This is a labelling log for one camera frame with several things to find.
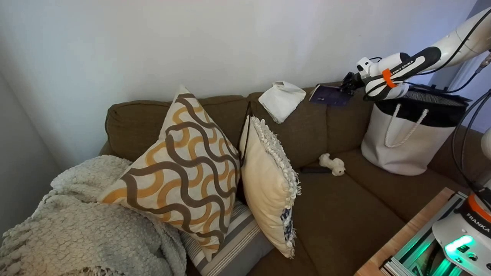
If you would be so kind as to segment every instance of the purple card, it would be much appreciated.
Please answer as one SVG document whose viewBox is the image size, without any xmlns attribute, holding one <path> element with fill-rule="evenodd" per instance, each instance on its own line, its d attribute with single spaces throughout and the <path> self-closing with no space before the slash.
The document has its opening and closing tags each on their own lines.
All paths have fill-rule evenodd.
<svg viewBox="0 0 491 276">
<path fill-rule="evenodd" d="M 309 101 L 329 106 L 345 106 L 352 95 L 341 92 L 336 86 L 318 85 L 312 92 Z"/>
</svg>

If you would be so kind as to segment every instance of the cream pillow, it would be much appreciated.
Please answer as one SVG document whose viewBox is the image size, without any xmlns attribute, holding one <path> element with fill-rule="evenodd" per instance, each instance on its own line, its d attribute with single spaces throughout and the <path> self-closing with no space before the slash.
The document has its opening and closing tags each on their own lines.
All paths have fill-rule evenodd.
<svg viewBox="0 0 491 276">
<path fill-rule="evenodd" d="M 240 150 L 245 157 L 242 182 L 247 204 L 269 241 L 285 257 L 292 258 L 295 252 L 292 207 L 300 194 L 297 174 L 264 120 L 246 119 Z"/>
<path fill-rule="evenodd" d="M 159 217 L 196 239 L 207 260 L 223 243 L 240 178 L 238 151 L 181 87 L 159 140 L 100 196 Z"/>
</svg>

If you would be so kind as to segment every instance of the throw pillow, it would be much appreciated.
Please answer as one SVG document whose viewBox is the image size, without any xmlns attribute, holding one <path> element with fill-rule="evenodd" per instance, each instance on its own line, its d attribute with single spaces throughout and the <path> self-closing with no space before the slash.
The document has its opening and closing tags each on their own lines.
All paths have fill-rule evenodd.
<svg viewBox="0 0 491 276">
<path fill-rule="evenodd" d="M 240 150 L 245 158 L 242 182 L 247 204 L 271 243 L 285 257 L 293 258 L 292 207 L 300 194 L 297 173 L 264 120 L 246 119 Z"/>
<path fill-rule="evenodd" d="M 188 256 L 203 276 L 245 276 L 273 249 L 249 208 L 238 200 L 234 204 L 223 246 L 213 254 L 210 262 L 205 259 L 195 239 L 185 232 L 180 234 Z"/>
<path fill-rule="evenodd" d="M 99 200 L 145 211 L 191 234 L 210 260 L 228 231 L 239 177 L 238 151 L 182 86 L 159 140 Z"/>
</svg>

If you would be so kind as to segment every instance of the green light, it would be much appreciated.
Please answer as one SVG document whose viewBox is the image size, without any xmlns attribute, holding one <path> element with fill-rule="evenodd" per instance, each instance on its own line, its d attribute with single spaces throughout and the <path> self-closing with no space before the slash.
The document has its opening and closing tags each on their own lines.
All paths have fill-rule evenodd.
<svg viewBox="0 0 491 276">
<path fill-rule="evenodd" d="M 457 248 L 463 246 L 463 245 L 468 245 L 470 243 L 472 243 L 474 241 L 474 239 L 469 236 L 469 235 L 465 235 L 465 236 L 462 236 L 456 240 L 454 240 L 453 242 L 447 244 L 447 246 L 445 246 L 445 250 L 447 252 L 454 252 L 457 250 Z"/>
</svg>

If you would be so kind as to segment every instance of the wooden table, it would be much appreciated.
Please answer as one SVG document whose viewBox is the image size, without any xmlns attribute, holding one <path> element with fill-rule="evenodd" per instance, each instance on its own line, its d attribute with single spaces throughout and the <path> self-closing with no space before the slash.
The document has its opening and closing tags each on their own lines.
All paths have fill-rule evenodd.
<svg viewBox="0 0 491 276">
<path fill-rule="evenodd" d="M 409 221 L 390 241 L 388 241 L 370 260 L 368 260 L 355 276 L 384 276 L 379 267 L 390 256 L 394 256 L 421 229 L 454 194 L 449 188 L 441 190 L 414 218 Z"/>
</svg>

